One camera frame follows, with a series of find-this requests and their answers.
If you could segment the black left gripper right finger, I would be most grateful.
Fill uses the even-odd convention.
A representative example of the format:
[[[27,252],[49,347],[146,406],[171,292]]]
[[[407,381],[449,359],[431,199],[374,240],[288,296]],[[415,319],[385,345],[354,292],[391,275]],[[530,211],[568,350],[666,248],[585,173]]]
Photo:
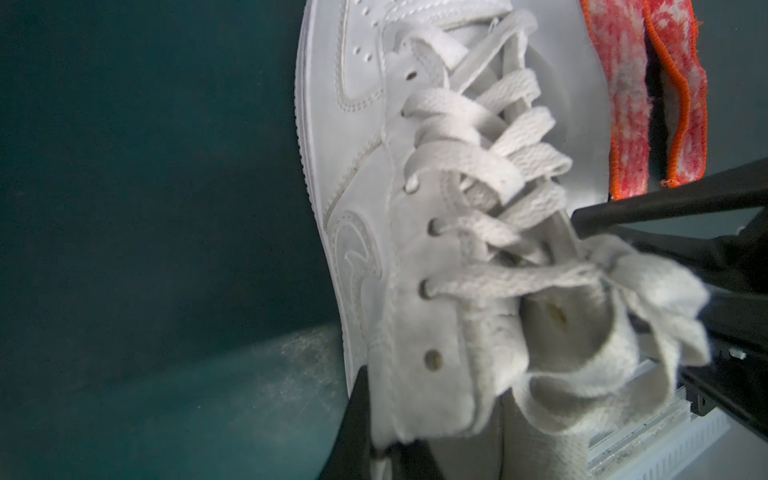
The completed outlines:
[[[429,444],[417,440],[397,443],[387,450],[392,480],[444,480]]]

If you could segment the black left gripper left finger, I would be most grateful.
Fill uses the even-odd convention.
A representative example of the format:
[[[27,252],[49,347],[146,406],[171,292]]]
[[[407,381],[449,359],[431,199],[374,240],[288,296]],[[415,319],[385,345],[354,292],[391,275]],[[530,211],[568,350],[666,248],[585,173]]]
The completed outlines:
[[[318,480],[371,479],[371,413],[368,369],[356,376],[334,445]]]

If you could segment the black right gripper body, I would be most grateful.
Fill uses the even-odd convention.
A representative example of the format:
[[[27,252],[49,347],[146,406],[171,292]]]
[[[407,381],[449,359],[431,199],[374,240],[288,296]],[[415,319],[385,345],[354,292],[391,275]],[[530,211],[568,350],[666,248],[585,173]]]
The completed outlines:
[[[767,211],[736,235],[686,239],[680,258],[712,287],[700,314],[712,360],[681,371],[692,412],[719,408],[766,440]]]

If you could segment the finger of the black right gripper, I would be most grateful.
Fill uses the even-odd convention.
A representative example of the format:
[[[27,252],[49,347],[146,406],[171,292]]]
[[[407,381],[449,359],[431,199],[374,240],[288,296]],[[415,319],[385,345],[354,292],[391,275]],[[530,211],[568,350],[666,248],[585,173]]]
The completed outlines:
[[[620,224],[663,220],[767,205],[767,160],[646,195],[580,208],[571,221],[581,236]]]
[[[637,250],[674,260],[704,282],[738,293],[756,292],[756,229],[744,227],[735,235],[710,239],[643,232],[613,227],[610,233]]]

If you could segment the white sneaker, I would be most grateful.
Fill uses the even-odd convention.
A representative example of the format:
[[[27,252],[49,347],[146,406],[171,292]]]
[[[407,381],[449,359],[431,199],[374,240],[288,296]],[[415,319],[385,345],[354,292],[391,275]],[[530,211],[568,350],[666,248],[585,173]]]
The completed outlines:
[[[310,1],[295,109],[371,479],[417,440],[445,478],[585,479],[710,362],[690,270],[573,228],[610,137],[577,2]]]

